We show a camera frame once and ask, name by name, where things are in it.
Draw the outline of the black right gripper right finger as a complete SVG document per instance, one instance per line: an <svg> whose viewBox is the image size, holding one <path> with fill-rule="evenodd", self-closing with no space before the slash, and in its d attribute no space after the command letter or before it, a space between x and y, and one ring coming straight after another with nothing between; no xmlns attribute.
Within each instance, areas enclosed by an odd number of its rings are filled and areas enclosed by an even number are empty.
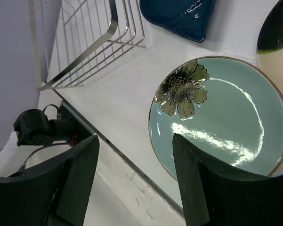
<svg viewBox="0 0 283 226"><path fill-rule="evenodd" d="M236 168L180 134L172 146L188 226L283 226L283 175Z"/></svg>

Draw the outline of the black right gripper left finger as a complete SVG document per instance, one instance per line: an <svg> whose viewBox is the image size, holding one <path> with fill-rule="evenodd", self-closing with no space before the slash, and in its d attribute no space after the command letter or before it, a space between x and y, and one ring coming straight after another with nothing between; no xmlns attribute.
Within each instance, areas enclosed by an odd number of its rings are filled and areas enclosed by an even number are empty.
<svg viewBox="0 0 283 226"><path fill-rule="evenodd" d="M0 177L0 226L81 226L99 155L96 135L7 178Z"/></svg>

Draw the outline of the teal flower plate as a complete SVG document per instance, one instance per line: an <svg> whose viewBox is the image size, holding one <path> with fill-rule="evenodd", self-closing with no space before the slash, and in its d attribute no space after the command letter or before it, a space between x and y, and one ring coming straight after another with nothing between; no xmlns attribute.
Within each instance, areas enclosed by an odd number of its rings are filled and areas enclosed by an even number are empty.
<svg viewBox="0 0 283 226"><path fill-rule="evenodd" d="M148 128L154 153L172 178L174 134L263 176L283 161L283 96L258 68L232 57L198 57L169 73L153 97Z"/></svg>

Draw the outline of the cream and black plate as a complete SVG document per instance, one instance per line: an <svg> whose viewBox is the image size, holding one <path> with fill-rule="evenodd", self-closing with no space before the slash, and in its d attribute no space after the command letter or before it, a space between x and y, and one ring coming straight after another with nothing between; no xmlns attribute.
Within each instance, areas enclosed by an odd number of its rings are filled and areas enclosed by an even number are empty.
<svg viewBox="0 0 283 226"><path fill-rule="evenodd" d="M283 95L283 0L277 2L262 25L257 59L260 70Z"/></svg>

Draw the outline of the dark blue plate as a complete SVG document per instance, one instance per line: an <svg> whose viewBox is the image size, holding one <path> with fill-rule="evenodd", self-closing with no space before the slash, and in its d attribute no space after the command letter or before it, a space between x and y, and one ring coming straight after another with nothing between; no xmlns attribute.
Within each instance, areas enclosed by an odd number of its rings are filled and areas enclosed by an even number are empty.
<svg viewBox="0 0 283 226"><path fill-rule="evenodd" d="M201 43L206 38L215 0L140 0L139 5L151 24Z"/></svg>

